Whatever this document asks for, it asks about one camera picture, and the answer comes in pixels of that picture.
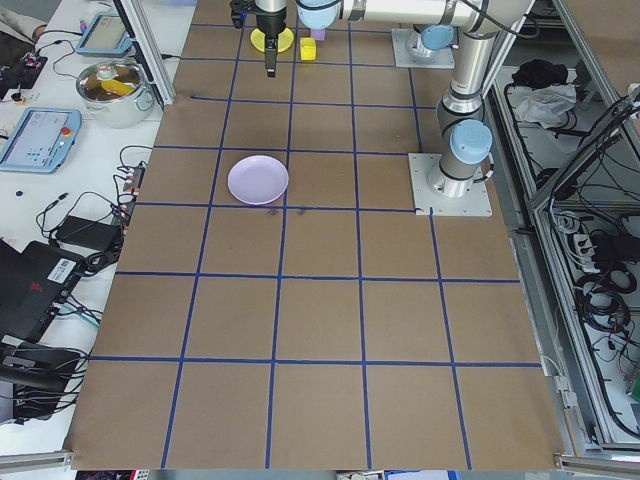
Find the charger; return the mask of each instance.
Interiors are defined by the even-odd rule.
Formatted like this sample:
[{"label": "charger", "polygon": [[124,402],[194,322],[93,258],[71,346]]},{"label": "charger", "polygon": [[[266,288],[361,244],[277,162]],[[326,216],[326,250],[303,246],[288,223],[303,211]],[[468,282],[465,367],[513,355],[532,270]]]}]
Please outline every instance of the charger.
[{"label": "charger", "polygon": [[122,231],[119,225],[68,215],[56,229],[55,239],[58,242],[107,252],[122,243]]}]

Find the metal pot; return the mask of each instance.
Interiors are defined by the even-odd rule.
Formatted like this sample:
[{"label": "metal pot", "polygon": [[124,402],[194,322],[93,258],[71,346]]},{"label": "metal pot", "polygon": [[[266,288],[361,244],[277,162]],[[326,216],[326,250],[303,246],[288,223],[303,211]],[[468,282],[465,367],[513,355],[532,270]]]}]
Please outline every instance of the metal pot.
[{"label": "metal pot", "polygon": [[151,87],[134,62],[114,60],[85,69],[76,90],[93,117],[113,128],[144,120],[155,105]]}]

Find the laptop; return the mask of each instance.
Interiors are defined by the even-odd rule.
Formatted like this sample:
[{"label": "laptop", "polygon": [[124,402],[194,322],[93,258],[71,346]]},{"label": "laptop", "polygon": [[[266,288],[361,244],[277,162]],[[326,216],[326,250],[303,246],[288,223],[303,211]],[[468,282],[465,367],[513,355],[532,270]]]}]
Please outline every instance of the laptop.
[{"label": "laptop", "polygon": [[84,268],[82,255],[36,241],[20,253],[0,240],[0,338],[40,340]]}]

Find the sticker label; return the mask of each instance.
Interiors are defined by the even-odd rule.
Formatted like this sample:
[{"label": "sticker label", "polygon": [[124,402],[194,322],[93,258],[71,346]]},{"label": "sticker label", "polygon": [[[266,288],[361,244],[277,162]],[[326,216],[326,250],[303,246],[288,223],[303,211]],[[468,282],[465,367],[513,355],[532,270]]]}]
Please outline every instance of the sticker label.
[{"label": "sticker label", "polygon": [[69,274],[73,272],[75,266],[76,262],[67,260],[66,258],[61,258],[58,260],[56,266],[53,267],[53,270],[51,270],[47,280],[51,280],[56,283],[64,283]]}]

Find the grid square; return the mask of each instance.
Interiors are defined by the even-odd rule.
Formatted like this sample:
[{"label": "grid square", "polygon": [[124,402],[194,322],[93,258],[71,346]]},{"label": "grid square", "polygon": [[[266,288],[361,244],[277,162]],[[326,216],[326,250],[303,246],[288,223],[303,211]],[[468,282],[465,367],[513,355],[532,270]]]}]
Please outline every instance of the grid square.
[{"label": "grid square", "polygon": [[229,4],[227,2],[198,2],[191,23],[227,25]]},{"label": "grid square", "polygon": [[542,369],[458,368],[458,383],[474,469],[555,468],[564,448]]},{"label": "grid square", "polygon": [[92,354],[179,357],[193,281],[191,277],[117,275]]},{"label": "grid square", "polygon": [[262,62],[238,62],[233,86],[234,100],[289,102],[293,65],[278,62],[277,78],[263,79],[266,75]]},{"label": "grid square", "polygon": [[162,114],[155,144],[219,147],[226,114],[227,102],[178,96]]},{"label": "grid square", "polygon": [[360,360],[357,281],[284,280],[278,358]]},{"label": "grid square", "polygon": [[275,275],[280,258],[282,211],[216,207],[202,271]]},{"label": "grid square", "polygon": [[[213,195],[213,203],[216,205],[246,205],[240,202],[236,197],[234,197],[229,191],[229,186],[227,184],[227,180],[229,178],[229,172],[233,168],[233,166],[238,163],[240,160],[257,155],[257,152],[250,152],[244,150],[224,150],[220,157],[220,166],[218,167],[218,178],[216,179],[216,189]],[[263,150],[260,152],[260,155],[267,155],[269,157],[273,157],[280,162],[284,163],[286,157],[286,153],[284,152],[269,152],[267,150]],[[269,205],[282,205],[283,196],[274,200]]]},{"label": "grid square", "polygon": [[349,65],[349,33],[327,30],[324,42],[316,42],[316,60]]},{"label": "grid square", "polygon": [[449,88],[451,70],[430,68],[411,69],[413,87],[418,107],[436,108],[442,95]]},{"label": "grid square", "polygon": [[206,215],[206,208],[138,205],[118,268],[134,272],[195,272]]},{"label": "grid square", "polygon": [[418,130],[411,108],[356,107],[359,152],[407,153],[418,150]]},{"label": "grid square", "polygon": [[490,218],[435,217],[434,220],[444,278],[518,279],[499,212]]},{"label": "grid square", "polygon": [[354,65],[384,65],[393,67],[396,64],[393,55],[391,32],[351,32],[351,51]]},{"label": "grid square", "polygon": [[271,358],[276,286],[260,278],[200,278],[189,356]]},{"label": "grid square", "polygon": [[353,91],[357,105],[413,105],[409,71],[404,68],[353,67]]},{"label": "grid square", "polygon": [[444,143],[440,134],[440,125],[434,109],[419,109],[418,124],[420,125],[420,140],[424,153],[444,152]]},{"label": "grid square", "polygon": [[445,294],[456,360],[540,361],[520,284],[449,283]]},{"label": "grid square", "polygon": [[138,200],[209,203],[217,159],[217,150],[153,150]]},{"label": "grid square", "polygon": [[241,30],[232,27],[191,25],[182,58],[223,58],[235,60]]},{"label": "grid square", "polygon": [[292,150],[353,151],[351,107],[294,105]]},{"label": "grid square", "polygon": [[414,209],[405,155],[358,155],[358,187],[362,208]]},{"label": "grid square", "polygon": [[229,60],[180,61],[174,84],[185,97],[229,98],[235,62]]},{"label": "grid square", "polygon": [[368,360],[450,361],[437,284],[364,282],[364,318]]},{"label": "grid square", "polygon": [[296,102],[351,104],[348,65],[301,63],[296,66]]},{"label": "grid square", "polygon": [[360,214],[365,277],[436,278],[428,220],[413,213]]},{"label": "grid square", "polygon": [[233,102],[224,146],[285,149],[289,130],[289,105]]},{"label": "grid square", "polygon": [[286,275],[357,276],[357,258],[353,212],[287,212]]},{"label": "grid square", "polygon": [[362,469],[363,401],[361,367],[278,365],[271,468]]},{"label": "grid square", "polygon": [[167,468],[264,468],[268,399],[268,365],[186,364]]},{"label": "grid square", "polygon": [[448,367],[367,368],[376,469],[466,469]]},{"label": "grid square", "polygon": [[161,468],[177,373],[169,362],[92,361],[64,443],[73,451],[73,468]]},{"label": "grid square", "polygon": [[354,185],[352,154],[291,154],[289,205],[353,208]]}]

